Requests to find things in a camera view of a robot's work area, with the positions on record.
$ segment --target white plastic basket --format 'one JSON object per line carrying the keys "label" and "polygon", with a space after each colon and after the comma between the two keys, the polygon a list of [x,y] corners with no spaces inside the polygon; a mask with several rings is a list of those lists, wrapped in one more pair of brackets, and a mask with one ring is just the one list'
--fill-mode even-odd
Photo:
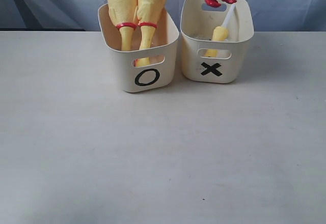
{"label": "white plastic basket", "polygon": [[[108,5],[98,9],[98,19],[108,46],[108,60],[116,71],[119,86],[130,93],[168,85],[174,76],[179,31],[168,12],[163,9],[157,23],[151,48],[139,50],[142,34],[134,31],[131,51],[121,51],[121,35],[108,15]],[[134,60],[150,58],[151,65],[135,67]]]}
{"label": "white plastic basket", "polygon": [[[210,41],[213,30],[222,25],[231,5],[224,12],[202,9],[204,0],[185,0],[181,13],[182,72],[195,81],[229,83],[240,72],[254,27],[248,3],[237,0],[227,26],[226,41]],[[207,49],[218,50],[216,58],[202,57]]]}

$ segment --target red rubber band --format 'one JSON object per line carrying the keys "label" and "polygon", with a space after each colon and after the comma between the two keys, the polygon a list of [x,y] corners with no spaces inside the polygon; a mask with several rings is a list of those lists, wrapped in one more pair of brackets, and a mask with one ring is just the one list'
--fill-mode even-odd
{"label": "red rubber band", "polygon": [[134,23],[126,22],[126,23],[118,24],[118,25],[116,26],[116,28],[118,28],[118,30],[119,30],[121,27],[131,27],[131,28],[133,28],[133,29],[135,30],[135,29],[137,28],[137,25],[135,25]]}
{"label": "red rubber band", "polygon": [[151,27],[154,27],[155,29],[157,28],[157,24],[153,24],[153,23],[150,23],[150,22],[142,22],[142,23],[139,23],[138,26],[139,27],[142,27],[142,26],[151,26]]}

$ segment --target white stick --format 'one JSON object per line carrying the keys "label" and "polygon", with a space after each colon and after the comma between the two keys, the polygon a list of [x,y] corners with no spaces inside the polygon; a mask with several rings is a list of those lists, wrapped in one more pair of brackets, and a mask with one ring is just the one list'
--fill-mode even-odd
{"label": "white stick", "polygon": [[233,13],[233,10],[235,8],[235,4],[232,4],[228,13],[226,14],[226,17],[223,21],[223,24],[221,25],[222,27],[226,28],[226,26],[228,25],[230,19],[231,19],[231,16],[232,16],[232,13]]}

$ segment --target yellow handle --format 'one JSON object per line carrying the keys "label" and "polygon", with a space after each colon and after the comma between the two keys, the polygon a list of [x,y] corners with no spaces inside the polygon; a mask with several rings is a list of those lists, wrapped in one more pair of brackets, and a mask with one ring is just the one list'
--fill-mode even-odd
{"label": "yellow handle", "polygon": [[[222,42],[228,37],[228,35],[229,35],[228,29],[226,29],[222,26],[218,26],[214,29],[212,41]],[[204,57],[216,58],[217,55],[218,55],[217,50],[209,49],[206,51]]]}

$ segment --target basket handle hole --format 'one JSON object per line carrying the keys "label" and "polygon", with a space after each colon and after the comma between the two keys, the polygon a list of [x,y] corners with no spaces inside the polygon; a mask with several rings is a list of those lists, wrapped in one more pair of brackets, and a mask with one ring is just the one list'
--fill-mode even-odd
{"label": "basket handle hole", "polygon": [[132,61],[132,65],[135,67],[144,67],[149,65],[161,64],[165,61],[165,56],[163,54],[151,56],[151,57],[142,57]]}
{"label": "basket handle hole", "polygon": [[210,11],[210,12],[225,12],[227,9],[226,4],[222,4],[220,7],[218,8],[213,8],[207,4],[202,4],[202,10],[203,11]]}
{"label": "basket handle hole", "polygon": [[198,50],[198,55],[202,58],[228,60],[231,58],[232,53],[230,50],[202,48]]}

